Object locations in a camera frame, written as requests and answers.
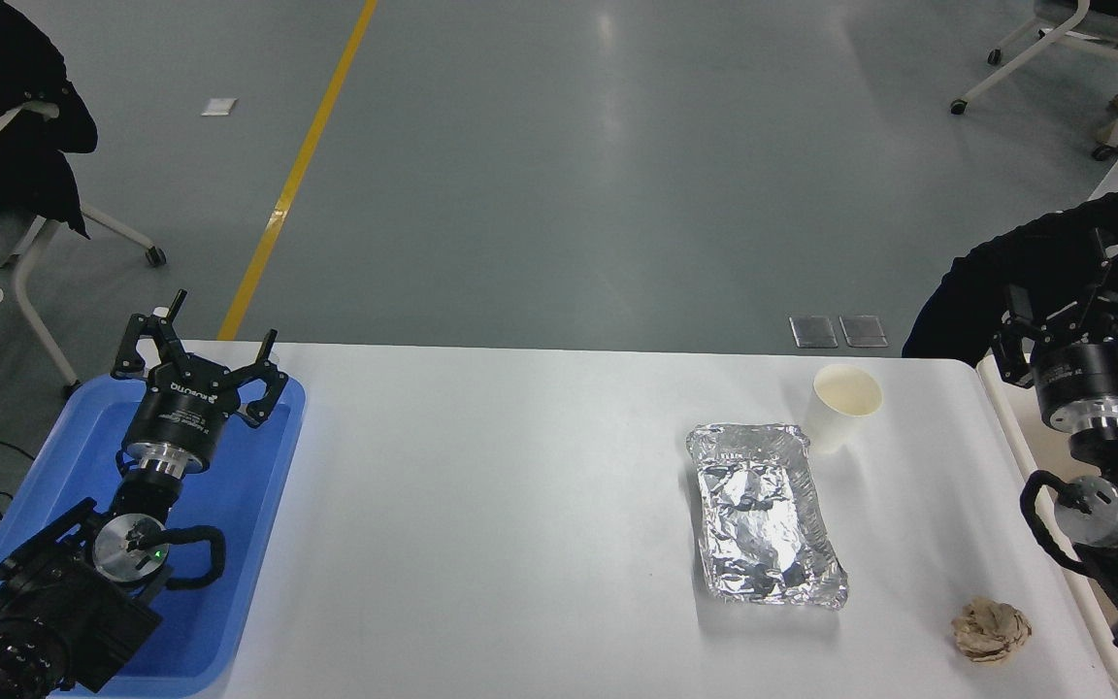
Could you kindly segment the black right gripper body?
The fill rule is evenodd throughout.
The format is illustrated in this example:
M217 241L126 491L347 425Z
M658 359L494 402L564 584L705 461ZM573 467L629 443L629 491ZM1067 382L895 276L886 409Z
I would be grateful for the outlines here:
M1118 416L1118 313L1061 309L1030 361L1042 416Z

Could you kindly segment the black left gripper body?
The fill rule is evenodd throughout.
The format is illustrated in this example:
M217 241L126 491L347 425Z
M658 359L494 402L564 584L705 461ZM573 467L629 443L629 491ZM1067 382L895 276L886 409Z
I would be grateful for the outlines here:
M222 429L241 404L247 375L200 355L184 359L150 370L143 402L121 441L130 457L141 460L146 447L164 444L184 451L190 463L212 463Z

